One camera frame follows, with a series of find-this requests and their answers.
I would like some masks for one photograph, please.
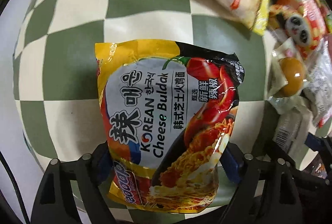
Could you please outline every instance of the black cable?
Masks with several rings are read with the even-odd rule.
[[[17,217],[6,198],[0,189],[0,219],[2,223],[6,224],[23,224],[23,222]]]
[[[25,206],[24,206],[24,201],[22,199],[22,195],[21,195],[19,186],[18,186],[18,184],[15,180],[15,177],[14,177],[12,171],[9,168],[9,165],[8,165],[7,161],[5,160],[4,156],[2,155],[1,151],[0,151],[0,161],[3,165],[3,167],[5,168],[10,180],[12,181],[12,184],[13,184],[16,196],[17,196],[17,200],[19,201],[20,208],[21,208],[24,220],[25,220],[26,224],[30,224],[30,220],[29,220],[29,217],[28,217],[28,214],[27,214],[27,210],[25,209]]]

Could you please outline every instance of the orange package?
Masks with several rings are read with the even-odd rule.
[[[294,23],[286,23],[285,29],[298,45],[303,59],[307,59],[326,33],[317,3],[315,0],[277,0],[276,4],[288,6],[303,16],[303,19],[295,19]]]

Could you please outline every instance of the checkered mat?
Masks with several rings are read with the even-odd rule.
[[[264,94],[273,39],[221,19],[212,0],[32,0],[14,52],[14,97],[24,138],[40,167],[52,158],[77,160],[106,140],[96,85],[96,42],[166,39],[226,53],[235,52],[245,69],[231,141],[244,152],[273,135],[278,116]],[[320,129],[327,134],[331,121]],[[207,213],[229,203],[236,186],[219,167],[220,186]],[[84,210],[78,186],[77,206]],[[136,210],[106,197],[114,217],[136,223],[174,223],[196,214]]]

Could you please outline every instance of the noodle image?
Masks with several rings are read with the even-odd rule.
[[[150,187],[149,203],[168,209],[205,206],[212,202],[218,187],[214,169],[232,134],[234,120],[200,131],[189,148],[160,174],[161,186]]]

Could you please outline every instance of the logo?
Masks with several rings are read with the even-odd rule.
[[[141,199],[137,191],[135,176],[132,172],[126,169],[117,161],[114,161],[114,171],[116,174],[117,185],[122,190],[124,199],[136,205],[141,205]]]
[[[142,142],[148,143],[151,141],[152,141],[152,135],[150,133],[146,132],[142,135]]]
[[[137,144],[137,128],[142,125],[140,117],[141,113],[138,108],[135,108],[130,114],[125,110],[116,112],[110,117],[112,128],[109,131],[109,137],[114,141],[119,141],[120,144],[127,145],[129,141]]]

